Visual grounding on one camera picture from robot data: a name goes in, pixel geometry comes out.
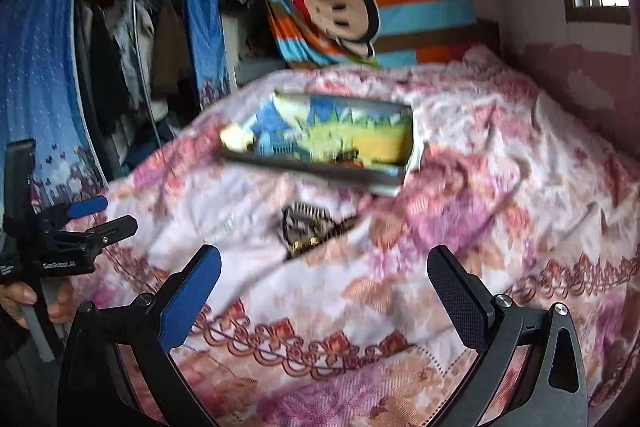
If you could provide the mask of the person's left hand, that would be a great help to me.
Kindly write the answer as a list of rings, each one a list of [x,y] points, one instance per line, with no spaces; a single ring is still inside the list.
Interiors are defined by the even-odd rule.
[[[23,329],[29,329],[22,309],[35,306],[38,297],[25,283],[16,282],[1,286],[1,306],[4,311]],[[64,280],[58,288],[54,303],[48,306],[49,319],[54,324],[66,324],[73,320],[76,310],[73,285]]]

